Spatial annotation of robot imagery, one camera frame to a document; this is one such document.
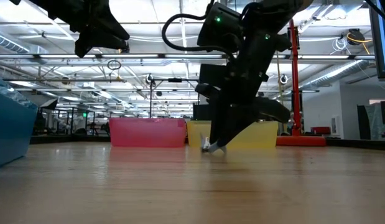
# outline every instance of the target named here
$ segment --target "wall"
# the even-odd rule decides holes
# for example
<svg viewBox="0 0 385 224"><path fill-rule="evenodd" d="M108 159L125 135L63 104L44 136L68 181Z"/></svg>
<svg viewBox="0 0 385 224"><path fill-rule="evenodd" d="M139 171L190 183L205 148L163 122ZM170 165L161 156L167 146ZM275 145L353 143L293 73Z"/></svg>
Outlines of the wall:
<svg viewBox="0 0 385 224"><path fill-rule="evenodd" d="M303 95L305 131L310 131L312 127L330 127L332 118L339 116L340 137L343 138L340 83L335 82L331 87L322 87L319 90L319 93Z"/></svg>
<svg viewBox="0 0 385 224"><path fill-rule="evenodd" d="M357 105L369 105L369 100L385 100L385 90L378 85L341 85L340 91L344 138L360 139Z"/></svg>

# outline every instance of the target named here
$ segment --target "blue bin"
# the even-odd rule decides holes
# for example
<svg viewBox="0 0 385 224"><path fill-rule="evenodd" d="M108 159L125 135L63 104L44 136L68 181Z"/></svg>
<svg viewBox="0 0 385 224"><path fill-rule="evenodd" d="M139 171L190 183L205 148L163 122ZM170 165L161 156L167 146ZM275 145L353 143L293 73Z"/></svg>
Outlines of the blue bin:
<svg viewBox="0 0 385 224"><path fill-rule="evenodd" d="M0 166L26 155L37 109L0 79Z"/></svg>

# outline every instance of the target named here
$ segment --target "plastic bin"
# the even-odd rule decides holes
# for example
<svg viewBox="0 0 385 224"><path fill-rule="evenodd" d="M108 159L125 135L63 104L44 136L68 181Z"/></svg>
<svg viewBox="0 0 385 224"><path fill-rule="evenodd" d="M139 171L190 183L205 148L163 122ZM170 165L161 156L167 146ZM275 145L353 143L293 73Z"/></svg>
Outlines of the plastic bin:
<svg viewBox="0 0 385 224"><path fill-rule="evenodd" d="M37 106L0 79L0 166L26 155Z"/></svg>
<svg viewBox="0 0 385 224"><path fill-rule="evenodd" d="M188 141L191 148L200 147L200 134L210 136L210 121L189 121ZM278 122L253 123L228 145L227 149L270 149L276 147Z"/></svg>
<svg viewBox="0 0 385 224"><path fill-rule="evenodd" d="M184 119L111 118L111 144L116 147L185 147Z"/></svg>

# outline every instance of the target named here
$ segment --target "red base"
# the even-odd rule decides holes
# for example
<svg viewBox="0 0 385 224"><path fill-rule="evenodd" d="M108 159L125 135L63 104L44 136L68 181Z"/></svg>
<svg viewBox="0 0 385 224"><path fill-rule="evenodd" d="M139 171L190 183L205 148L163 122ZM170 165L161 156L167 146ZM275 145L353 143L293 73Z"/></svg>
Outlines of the red base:
<svg viewBox="0 0 385 224"><path fill-rule="evenodd" d="M317 136L278 136L277 146L326 146L324 137Z"/></svg>

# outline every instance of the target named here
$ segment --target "fluorescent light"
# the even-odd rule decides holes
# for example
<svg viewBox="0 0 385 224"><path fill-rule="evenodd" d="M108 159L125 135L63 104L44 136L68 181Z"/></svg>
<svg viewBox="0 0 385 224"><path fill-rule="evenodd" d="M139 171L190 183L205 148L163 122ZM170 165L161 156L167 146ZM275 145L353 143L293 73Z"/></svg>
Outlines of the fluorescent light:
<svg viewBox="0 0 385 224"><path fill-rule="evenodd" d="M29 82L23 82L23 81L11 81L11 83L20 85L20 86L26 86L26 87L35 87L35 85L29 83Z"/></svg>
<svg viewBox="0 0 385 224"><path fill-rule="evenodd" d="M165 58L223 58L218 54L167 54Z"/></svg>
<svg viewBox="0 0 385 224"><path fill-rule="evenodd" d="M279 90L259 90L260 93L278 93Z"/></svg>
<svg viewBox="0 0 385 224"><path fill-rule="evenodd" d="M72 96L63 96L62 98L66 99L66 100L70 100L70 101L80 101L81 100L77 97L72 97Z"/></svg>
<svg viewBox="0 0 385 224"><path fill-rule="evenodd" d="M33 55L30 54L17 54L17 55L6 55L6 54L0 54L0 59L3 58L34 58Z"/></svg>
<svg viewBox="0 0 385 224"><path fill-rule="evenodd" d="M136 89L124 88L124 89L110 89L110 90L105 90L105 91L137 91L137 90Z"/></svg>
<svg viewBox="0 0 385 224"><path fill-rule="evenodd" d="M197 99L152 99L152 101L198 101L198 100Z"/></svg>
<svg viewBox="0 0 385 224"><path fill-rule="evenodd" d="M70 91L101 91L97 89L69 89Z"/></svg>
<svg viewBox="0 0 385 224"><path fill-rule="evenodd" d="M37 89L37 91L69 91L67 89Z"/></svg>
<svg viewBox="0 0 385 224"><path fill-rule="evenodd" d="M79 58L77 55L69 55L69 54L45 54L40 55L41 58ZM85 55L83 58L95 58L95 55Z"/></svg>
<svg viewBox="0 0 385 224"><path fill-rule="evenodd" d="M374 60L374 55L357 55L355 59Z"/></svg>
<svg viewBox="0 0 385 224"><path fill-rule="evenodd" d="M105 91L100 91L98 94L100 94L101 96L103 96L103 97L105 97L107 99L112 99L112 96L109 93L105 92Z"/></svg>
<svg viewBox="0 0 385 224"><path fill-rule="evenodd" d="M349 55L303 55L303 59L348 59Z"/></svg>
<svg viewBox="0 0 385 224"><path fill-rule="evenodd" d="M48 95L48 96L57 97L57 95L55 95L55 94L52 94L52 93L49 93L49 92L44 92L44 94L46 94L46 95Z"/></svg>
<svg viewBox="0 0 385 224"><path fill-rule="evenodd" d="M133 108L133 105L129 104L129 103L123 103L123 106L125 108Z"/></svg>
<svg viewBox="0 0 385 224"><path fill-rule="evenodd" d="M93 49L93 50L99 52L100 54L103 54L103 52L100 49Z"/></svg>
<svg viewBox="0 0 385 224"><path fill-rule="evenodd" d="M159 58L157 54L103 54L103 58Z"/></svg>
<svg viewBox="0 0 385 224"><path fill-rule="evenodd" d="M286 55L279 55L279 59L285 59L286 58Z"/></svg>

